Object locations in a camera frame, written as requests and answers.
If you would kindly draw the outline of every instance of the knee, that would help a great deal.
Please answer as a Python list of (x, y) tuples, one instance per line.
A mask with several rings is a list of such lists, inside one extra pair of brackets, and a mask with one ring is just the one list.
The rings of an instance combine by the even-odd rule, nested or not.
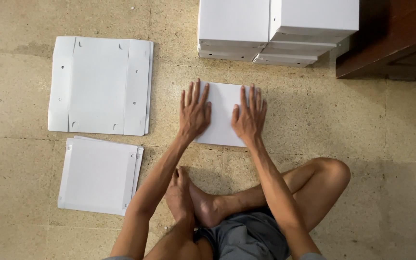
[(313, 159), (319, 168), (331, 175), (339, 185), (346, 187), (351, 180), (351, 171), (346, 163), (333, 158), (319, 157)]

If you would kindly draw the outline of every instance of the stack of white boxes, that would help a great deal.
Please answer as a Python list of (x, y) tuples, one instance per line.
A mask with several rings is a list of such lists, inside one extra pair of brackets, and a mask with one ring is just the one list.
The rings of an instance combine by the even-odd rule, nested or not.
[(359, 30), (359, 0), (200, 0), (200, 58), (305, 67)]

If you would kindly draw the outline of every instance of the person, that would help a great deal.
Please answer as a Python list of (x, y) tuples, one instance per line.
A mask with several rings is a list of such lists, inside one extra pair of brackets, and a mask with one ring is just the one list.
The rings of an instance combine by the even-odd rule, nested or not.
[[(315, 158), (280, 174), (261, 138), (267, 102), (251, 85), (235, 105), (232, 127), (251, 152), (261, 184), (230, 195), (211, 195), (177, 166), (188, 145), (211, 120), (206, 84), (182, 91), (179, 132), (131, 200), (123, 228), (107, 260), (324, 260), (309, 232), (325, 217), (350, 180), (341, 161)], [(176, 224), (144, 257), (152, 217), (160, 200)], [(201, 228), (194, 232), (195, 217)]]

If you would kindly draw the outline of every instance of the speckled floor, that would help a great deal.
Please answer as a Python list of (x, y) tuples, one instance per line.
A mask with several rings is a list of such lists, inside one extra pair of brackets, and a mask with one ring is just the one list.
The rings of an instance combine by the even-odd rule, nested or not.
[[(122, 224), (120, 216), (56, 207), (65, 140), (74, 135), (47, 130), (60, 35), (155, 43), (150, 134), (85, 134), (144, 145), (140, 181), (176, 134), (179, 93), (190, 80), (255, 82), (267, 93), (263, 137), (280, 170), (316, 156), (351, 168), (347, 190), (312, 232), (324, 255), (416, 259), (416, 83), (336, 80), (338, 50), (312, 68), (200, 59), (197, 14), (198, 0), (0, 0), (0, 260), (100, 259)], [(181, 164), (211, 193), (258, 183), (243, 149), (191, 145)], [(162, 202), (147, 251), (172, 224)]]

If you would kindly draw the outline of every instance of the hand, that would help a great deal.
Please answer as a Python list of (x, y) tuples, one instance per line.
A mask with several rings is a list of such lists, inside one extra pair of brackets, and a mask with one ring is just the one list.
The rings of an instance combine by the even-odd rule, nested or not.
[(181, 94), (181, 112), (179, 116), (179, 134), (189, 141), (205, 131), (211, 122), (211, 102), (205, 104), (208, 99), (209, 84), (206, 83), (200, 102), (200, 79), (195, 83), (195, 91), (192, 97), (194, 83), (188, 86), (187, 98), (185, 91)]
[(255, 94), (254, 84), (250, 86), (250, 106), (248, 107), (246, 103), (244, 86), (240, 90), (240, 102), (242, 112), (239, 116), (239, 105), (235, 104), (232, 112), (232, 128), (246, 146), (250, 147), (255, 141), (261, 140), (267, 103), (263, 100), (263, 108), (261, 108), (261, 89), (258, 88)]

